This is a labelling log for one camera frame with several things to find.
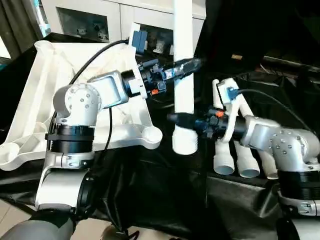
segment white pvc pipe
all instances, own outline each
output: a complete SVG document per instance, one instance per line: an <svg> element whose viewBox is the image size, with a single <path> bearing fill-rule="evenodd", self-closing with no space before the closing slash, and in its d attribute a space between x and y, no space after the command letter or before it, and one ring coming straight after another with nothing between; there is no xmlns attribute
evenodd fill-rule
<svg viewBox="0 0 320 240"><path fill-rule="evenodd" d="M249 107L245 97L240 94L238 98L240 99L240 112L242 116L253 116L254 113L251 111L251 108ZM265 151L258 151L258 153L262 162L264 174L266 175L267 179L278 179L278 170L274 157Z"/></svg>
<svg viewBox="0 0 320 240"><path fill-rule="evenodd" d="M230 175L235 171L234 159L230 154L229 143L217 140L215 142L215 156L213 157L213 169L217 174Z"/></svg>
<svg viewBox="0 0 320 240"><path fill-rule="evenodd" d="M243 178L255 178L260 174L257 160L252 156L250 148L241 146L238 141L234 141L237 155L236 165L239 175Z"/></svg>
<svg viewBox="0 0 320 240"><path fill-rule="evenodd" d="M192 0L174 0L173 46L174 61L193 58ZM194 75L174 82L175 113L194 113ZM175 126L172 148L180 155L190 155L198 149L198 136L193 130Z"/></svg>
<svg viewBox="0 0 320 240"><path fill-rule="evenodd" d="M220 101L217 84L219 80L212 81L212 96L213 106L215 108L223 109L223 105ZM235 171L234 159L230 154L230 148L228 142L215 142L215 156L213 157L213 169L217 174L230 175Z"/></svg>

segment robotic arm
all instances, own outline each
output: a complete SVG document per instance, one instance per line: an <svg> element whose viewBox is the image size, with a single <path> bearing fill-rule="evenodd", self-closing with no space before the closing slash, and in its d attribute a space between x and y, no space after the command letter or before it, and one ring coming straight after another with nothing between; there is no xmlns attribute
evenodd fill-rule
<svg viewBox="0 0 320 240"><path fill-rule="evenodd" d="M206 139L222 138L229 125L229 116L218 108L210 108L202 118L174 113L168 120L194 129ZM280 183L278 200L285 216L277 223L279 239L320 239L318 138L308 130L284 128L273 120L249 115L236 117L232 137L275 159Z"/></svg>
<svg viewBox="0 0 320 240"><path fill-rule="evenodd" d="M127 103L129 98L163 93L166 85L201 67L197 58L160 66L157 59L125 72L117 70L86 83L60 88L53 97L56 111L36 198L37 212L10 229L1 239L68 240L76 224L89 216L95 196L91 174L97 115L103 109Z"/></svg>

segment black cable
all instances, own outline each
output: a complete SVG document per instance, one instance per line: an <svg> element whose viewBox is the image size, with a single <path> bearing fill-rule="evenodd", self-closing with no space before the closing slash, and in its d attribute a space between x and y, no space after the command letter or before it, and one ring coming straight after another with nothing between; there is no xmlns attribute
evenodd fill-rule
<svg viewBox="0 0 320 240"><path fill-rule="evenodd" d="M264 95L265 97L268 97L269 99L273 100L275 103L279 104L281 107L283 107L288 113L290 113L295 119L297 119L302 125L303 127L312 132L313 131L311 130L310 127L308 127L308 125L298 116L295 114L294 111L292 111L288 106L284 105L282 102L280 102L278 99L274 98L273 96L263 92L263 91L260 91L260 90L257 90L257 89L239 89L237 91L237 95L240 95L240 94L243 94L243 93L256 93L256 94L261 94L261 95Z"/></svg>
<svg viewBox="0 0 320 240"><path fill-rule="evenodd" d="M109 143L110 143L110 140L111 140L111 135L112 135L112 107L109 108L109 118L110 118L110 128L109 128L109 136L108 136L108 140L106 141L106 144L105 144L105 147L104 147L104 150L101 152L100 156L99 156L99 159L98 159L98 163L101 162L101 160L104 159L105 155L106 155L106 152L107 152L107 149L108 149L108 146L109 146Z"/></svg>
<svg viewBox="0 0 320 240"><path fill-rule="evenodd" d="M72 85L75 83L75 81L78 79L78 77L83 73L83 71L89 66L89 64L91 64L100 54L102 54L104 51L108 50L109 48L118 45L118 44L128 44L129 40L119 40L119 41L115 41L112 42L108 45L106 45L105 47L101 48L99 51L97 51L81 68L80 70L73 76L72 80L70 81L69 85ZM48 129L48 134L51 134L54 124L55 124L55 118L57 116L57 112L54 111L53 116L50 120L50 124L49 124L49 129ZM49 151L50 150L50 140L46 141L46 150Z"/></svg>

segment white curved tray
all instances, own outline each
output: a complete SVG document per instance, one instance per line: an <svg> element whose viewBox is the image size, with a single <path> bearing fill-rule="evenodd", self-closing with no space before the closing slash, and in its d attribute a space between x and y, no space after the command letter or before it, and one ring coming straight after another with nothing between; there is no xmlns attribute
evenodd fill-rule
<svg viewBox="0 0 320 240"><path fill-rule="evenodd" d="M0 146L0 169L11 171L46 154L45 133L54 112L55 92L69 84L74 74L105 43L35 43L37 55L25 84L9 133ZM102 53L89 65L76 83L118 70L132 69L136 49L124 44ZM109 149L142 145L155 149L160 145L162 132L153 126L147 103L140 96L112 108L112 136ZM109 110L98 114L93 142L94 151L105 148L109 134Z"/></svg>

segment black cloth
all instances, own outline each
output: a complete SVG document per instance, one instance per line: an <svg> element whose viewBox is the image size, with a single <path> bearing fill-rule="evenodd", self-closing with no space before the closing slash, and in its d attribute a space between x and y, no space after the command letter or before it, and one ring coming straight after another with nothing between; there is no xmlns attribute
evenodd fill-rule
<svg viewBox="0 0 320 240"><path fill-rule="evenodd" d="M50 34L52 42L85 42L83 39ZM0 121L8 129L30 68L36 56L29 49L12 64L0 71L4 92L11 93L10 101L0 95L9 109ZM212 80L215 76L195 75L201 82L200 104L212 104ZM283 87L284 77L262 73L245 73L237 77L241 88L267 92L292 106ZM246 96L257 116L271 118L293 128L300 124L281 107L256 94ZM180 156L172 150L174 126L166 121L173 111L152 100L148 107L153 124L163 132L160 146L148 150L133 146L109 150L95 167L100 177L96 184L99 198L91 217L112 221L118 228L140 226L164 231L188 239L277 239L276 219L281 215L277 203L277 181L269 181L263 174L258 178L221 176L213 171L214 143L199 139L198 151ZM233 145L231 154L236 160ZM0 198L11 203L33 205L43 166L42 160L23 164L13 171L0 171Z"/></svg>

